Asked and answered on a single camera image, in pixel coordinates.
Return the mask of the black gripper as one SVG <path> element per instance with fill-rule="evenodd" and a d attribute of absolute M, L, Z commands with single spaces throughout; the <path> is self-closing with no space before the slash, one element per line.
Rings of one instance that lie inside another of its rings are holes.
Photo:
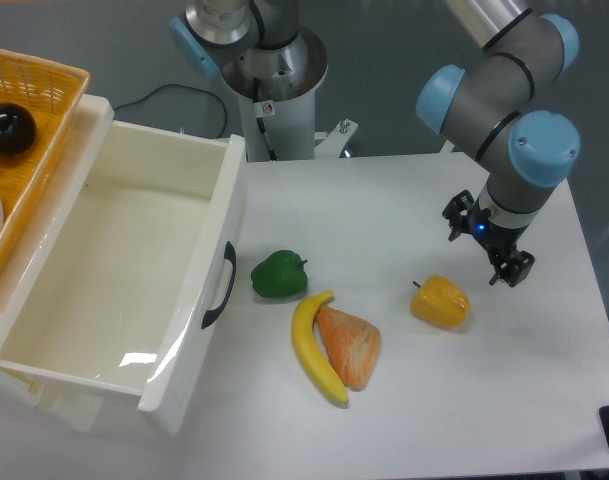
<path fill-rule="evenodd" d="M 520 251 L 517 242 L 529 223 L 519 227 L 505 226 L 505 221 L 495 216 L 490 207 L 482 208 L 478 202 L 474 204 L 468 190 L 450 199 L 442 211 L 442 217 L 450 228 L 450 242 L 461 234 L 468 234 L 486 251 L 494 268 L 490 285 L 502 281 L 509 287 L 515 287 L 527 278 L 535 257 L 529 252 Z"/>

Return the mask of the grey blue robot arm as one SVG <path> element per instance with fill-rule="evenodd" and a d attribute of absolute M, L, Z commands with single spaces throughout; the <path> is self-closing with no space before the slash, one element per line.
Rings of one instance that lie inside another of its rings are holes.
<path fill-rule="evenodd" d="M 453 236 L 486 251 L 494 279 L 515 286 L 534 264 L 517 247 L 523 232 L 569 175 L 581 141 L 575 126 L 525 106 L 574 62 L 578 34 L 557 15 L 535 15 L 524 1 L 452 1 L 449 10 L 485 53 L 466 71 L 447 65 L 421 90 L 416 112 L 488 174 L 477 196 L 453 197 L 443 216 Z M 219 75 L 234 92 L 252 161 L 328 158 L 353 126 L 323 140 L 314 132 L 315 93 L 328 69 L 321 39 L 299 20 L 295 1 L 191 1 L 170 22 L 177 49 L 200 74 Z"/>

